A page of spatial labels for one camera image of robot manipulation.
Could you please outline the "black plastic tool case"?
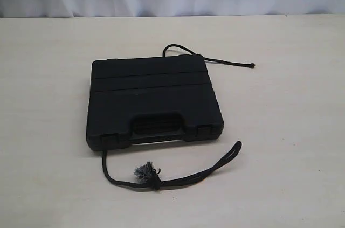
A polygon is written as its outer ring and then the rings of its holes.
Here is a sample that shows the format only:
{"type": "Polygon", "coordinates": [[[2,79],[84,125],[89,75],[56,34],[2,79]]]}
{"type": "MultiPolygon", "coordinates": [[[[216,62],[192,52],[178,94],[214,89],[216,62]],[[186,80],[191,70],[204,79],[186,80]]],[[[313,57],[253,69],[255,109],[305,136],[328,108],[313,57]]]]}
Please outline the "black plastic tool case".
{"type": "Polygon", "coordinates": [[[224,121],[198,55],[96,60],[86,141],[92,151],[217,139],[224,121]]]}

